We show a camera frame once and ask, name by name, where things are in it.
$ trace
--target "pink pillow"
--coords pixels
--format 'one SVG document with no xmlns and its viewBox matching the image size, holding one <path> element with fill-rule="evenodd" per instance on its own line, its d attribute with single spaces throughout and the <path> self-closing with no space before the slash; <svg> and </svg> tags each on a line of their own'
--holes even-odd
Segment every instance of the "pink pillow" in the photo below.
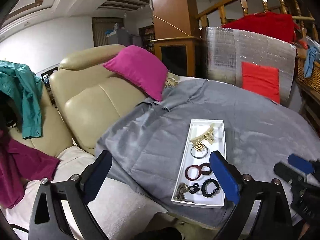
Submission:
<svg viewBox="0 0 320 240">
<path fill-rule="evenodd" d="M 130 45 L 103 66 L 141 87 L 153 99 L 162 101 L 162 90 L 167 80 L 167 67 L 152 53 Z"/>
</svg>

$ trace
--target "white tray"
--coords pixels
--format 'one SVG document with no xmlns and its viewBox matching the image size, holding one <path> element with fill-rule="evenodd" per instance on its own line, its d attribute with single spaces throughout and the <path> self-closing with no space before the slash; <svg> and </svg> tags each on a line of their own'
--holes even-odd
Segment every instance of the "white tray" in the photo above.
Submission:
<svg viewBox="0 0 320 240">
<path fill-rule="evenodd" d="M 197 137 L 204 133 L 207 129 L 209 129 L 211 124 L 214 124 L 214 142 L 210 144 L 208 141 L 203 140 L 202 143 L 207 146 L 208 154 L 206 157 L 202 159 L 196 159 L 191 156 L 190 151 L 192 149 L 192 143 L 190 139 Z M 190 128 L 187 136 L 186 146 L 184 148 L 184 153 L 181 161 L 181 166 L 176 182 L 176 186 L 172 193 L 171 201 L 178 205 L 183 206 L 192 206 L 192 207 L 203 207 L 203 208 L 221 208 L 224 205 L 225 194 L 220 186 L 219 191 L 213 197 L 207 198 L 204 197 L 201 193 L 201 190 L 196 192 L 195 194 L 191 194 L 189 192 L 185 193 L 186 201 L 174 200 L 174 196 L 177 192 L 178 186 L 181 183 L 186 183 L 188 186 L 193 185 L 194 183 L 199 184 L 199 188 L 201 188 L 202 184 L 209 178 L 217 180 L 216 176 L 212 172 L 210 175 L 201 175 L 199 179 L 190 181 L 185 177 L 185 170 L 190 165 L 201 165 L 202 163 L 208 163 L 210 158 L 210 153 L 218 150 L 224 158 L 226 158 L 226 139 L 224 134 L 224 125 L 223 120 L 204 120 L 204 119 L 192 119 L 190 123 Z M 198 170 L 196 168 L 190 168 L 188 175 L 191 178 L 195 178 L 198 174 Z M 214 183 L 210 183 L 207 186 L 208 193 L 212 192 L 215 189 Z"/>
</svg>

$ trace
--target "gray blanket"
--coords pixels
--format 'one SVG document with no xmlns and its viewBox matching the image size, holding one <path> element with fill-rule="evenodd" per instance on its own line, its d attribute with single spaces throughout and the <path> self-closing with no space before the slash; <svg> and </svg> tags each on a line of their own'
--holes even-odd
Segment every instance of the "gray blanket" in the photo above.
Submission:
<svg viewBox="0 0 320 240">
<path fill-rule="evenodd" d="M 166 88 L 161 103 L 147 98 L 106 131 L 96 156 L 108 149 L 114 158 L 110 178 L 149 195 L 170 212 L 219 227 L 233 203 L 225 200 L 221 209 L 206 209 L 171 202 L 191 119 L 223 120 L 227 161 L 255 180 L 271 181 L 274 164 L 286 162 L 291 153 L 320 158 L 319 138 L 300 115 L 255 93 L 208 80 Z M 291 203 L 290 188 L 283 185 Z"/>
</svg>

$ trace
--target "ceiling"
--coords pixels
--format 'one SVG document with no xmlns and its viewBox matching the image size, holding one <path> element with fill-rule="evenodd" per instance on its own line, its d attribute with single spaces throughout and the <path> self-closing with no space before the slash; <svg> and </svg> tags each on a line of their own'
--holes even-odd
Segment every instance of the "ceiling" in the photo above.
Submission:
<svg viewBox="0 0 320 240">
<path fill-rule="evenodd" d="M 149 0 L 20 0 L 2 28 L 0 41 L 31 25 L 57 17 L 123 17 L 125 11 L 148 5 Z"/>
</svg>

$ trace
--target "beige leather sofa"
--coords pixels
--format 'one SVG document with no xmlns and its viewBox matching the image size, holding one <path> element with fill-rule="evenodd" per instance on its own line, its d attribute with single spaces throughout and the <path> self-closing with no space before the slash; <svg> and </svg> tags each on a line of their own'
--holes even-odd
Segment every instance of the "beige leather sofa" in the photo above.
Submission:
<svg viewBox="0 0 320 240">
<path fill-rule="evenodd" d="M 24 140 L 18 127 L 10 128 L 10 135 L 20 143 L 57 157 L 63 150 L 73 145 L 72 136 L 57 109 L 52 106 L 45 86 L 42 92 L 40 107 L 43 123 L 42 137 Z"/>
<path fill-rule="evenodd" d="M 146 98 L 142 90 L 102 66 L 123 48 L 116 44 L 72 53 L 50 76 L 63 120 L 79 147 L 91 154 L 106 129 Z"/>
</svg>

